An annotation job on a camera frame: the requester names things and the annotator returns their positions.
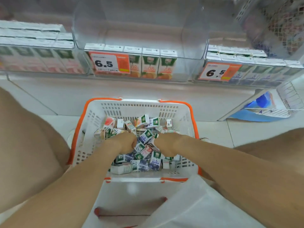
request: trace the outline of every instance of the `leg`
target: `leg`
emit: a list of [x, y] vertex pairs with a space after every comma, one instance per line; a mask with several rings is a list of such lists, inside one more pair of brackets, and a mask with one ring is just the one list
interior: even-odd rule
[[304, 128], [290, 130], [276, 137], [238, 146], [235, 149], [304, 174]]
[[43, 119], [0, 88], [0, 213], [63, 174], [68, 147]]

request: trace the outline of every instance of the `price tag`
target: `price tag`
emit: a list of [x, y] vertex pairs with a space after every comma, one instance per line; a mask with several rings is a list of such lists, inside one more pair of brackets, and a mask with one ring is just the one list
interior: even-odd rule
[[130, 73], [128, 54], [96, 51], [89, 51], [89, 54], [97, 72]]
[[240, 64], [208, 62], [198, 80], [229, 81], [241, 66]]

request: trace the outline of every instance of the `hand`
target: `hand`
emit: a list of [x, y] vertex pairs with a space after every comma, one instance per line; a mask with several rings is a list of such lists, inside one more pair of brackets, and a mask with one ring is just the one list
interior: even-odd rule
[[154, 144], [165, 157], [174, 157], [178, 154], [175, 145], [180, 139], [182, 139], [181, 134], [161, 133], [155, 139]]
[[115, 142], [115, 144], [119, 146], [119, 154], [131, 153], [137, 143], [136, 135], [128, 132], [117, 134], [111, 138], [108, 138], [107, 140]]

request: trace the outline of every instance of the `shopping basket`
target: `shopping basket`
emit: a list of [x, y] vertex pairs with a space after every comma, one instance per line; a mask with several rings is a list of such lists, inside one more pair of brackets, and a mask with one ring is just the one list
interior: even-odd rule
[[[186, 102], [93, 98], [86, 102], [77, 124], [68, 164], [75, 166], [92, 155], [98, 145], [94, 132], [103, 126], [106, 116], [133, 121], [144, 114], [153, 118], [159, 117], [161, 125], [165, 124], [166, 119], [172, 119], [175, 130], [199, 138], [192, 107]], [[162, 169], [122, 175], [109, 172], [105, 180], [106, 182], [165, 182], [167, 180], [184, 182], [194, 173], [200, 173], [198, 166], [182, 157], [176, 163], [175, 170]]]

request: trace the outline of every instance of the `white plastic bag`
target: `white plastic bag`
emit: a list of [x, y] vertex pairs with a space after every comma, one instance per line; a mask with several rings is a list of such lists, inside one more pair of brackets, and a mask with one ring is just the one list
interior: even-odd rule
[[264, 227], [194, 175], [137, 228]]

